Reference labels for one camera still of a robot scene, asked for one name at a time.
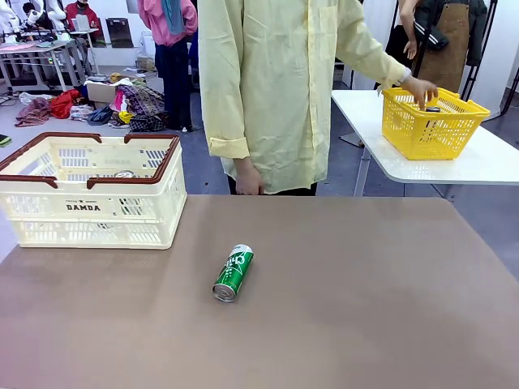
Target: green can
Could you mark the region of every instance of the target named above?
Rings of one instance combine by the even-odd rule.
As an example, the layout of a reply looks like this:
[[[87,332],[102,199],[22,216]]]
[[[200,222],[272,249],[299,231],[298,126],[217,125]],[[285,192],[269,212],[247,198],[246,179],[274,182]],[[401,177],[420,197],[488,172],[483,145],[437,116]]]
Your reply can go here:
[[[223,302],[234,301],[252,257],[254,257],[254,253],[247,245],[236,245],[233,248],[224,268],[221,269],[217,282],[212,287],[214,297]]]

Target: pink sweater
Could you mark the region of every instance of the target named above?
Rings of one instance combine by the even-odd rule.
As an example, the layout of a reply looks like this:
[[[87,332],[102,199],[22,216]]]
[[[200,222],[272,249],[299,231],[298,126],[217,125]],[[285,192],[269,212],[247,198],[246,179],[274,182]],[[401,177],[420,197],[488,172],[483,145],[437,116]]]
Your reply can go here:
[[[182,16],[186,20],[186,31],[179,35],[169,32],[161,0],[137,0],[137,6],[140,18],[146,27],[152,30],[153,40],[158,45],[173,46],[186,35],[193,35],[198,28],[198,17],[191,0],[182,0]]]

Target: green shoe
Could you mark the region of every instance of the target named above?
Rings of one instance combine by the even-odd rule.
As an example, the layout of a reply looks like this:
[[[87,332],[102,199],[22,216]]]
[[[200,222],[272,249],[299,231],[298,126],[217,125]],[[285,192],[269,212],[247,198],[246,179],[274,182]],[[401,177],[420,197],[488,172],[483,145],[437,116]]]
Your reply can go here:
[[[11,138],[8,137],[7,135],[2,135],[0,134],[0,147],[5,147],[7,146],[9,143],[11,143]]]

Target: plastic basket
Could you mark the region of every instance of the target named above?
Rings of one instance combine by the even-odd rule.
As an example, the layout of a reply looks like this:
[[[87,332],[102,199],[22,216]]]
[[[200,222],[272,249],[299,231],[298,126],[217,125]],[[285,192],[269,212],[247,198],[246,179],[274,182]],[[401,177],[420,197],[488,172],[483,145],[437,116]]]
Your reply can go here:
[[[440,113],[421,111],[413,96],[401,88],[383,91],[382,134],[409,160],[457,158],[490,111],[460,95],[438,89],[439,96],[427,104]]]
[[[22,247],[167,249],[186,196],[176,135],[44,133],[0,163]]]

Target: yellow basket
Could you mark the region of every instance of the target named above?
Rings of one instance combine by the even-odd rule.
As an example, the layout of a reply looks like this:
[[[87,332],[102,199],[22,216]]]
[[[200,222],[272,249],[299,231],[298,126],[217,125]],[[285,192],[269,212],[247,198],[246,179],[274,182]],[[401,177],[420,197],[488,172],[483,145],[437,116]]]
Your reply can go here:
[[[383,91],[382,134],[409,160],[453,160],[469,142],[490,111],[460,95],[438,89],[438,98],[427,107],[440,113],[421,111],[413,96],[401,88]]]

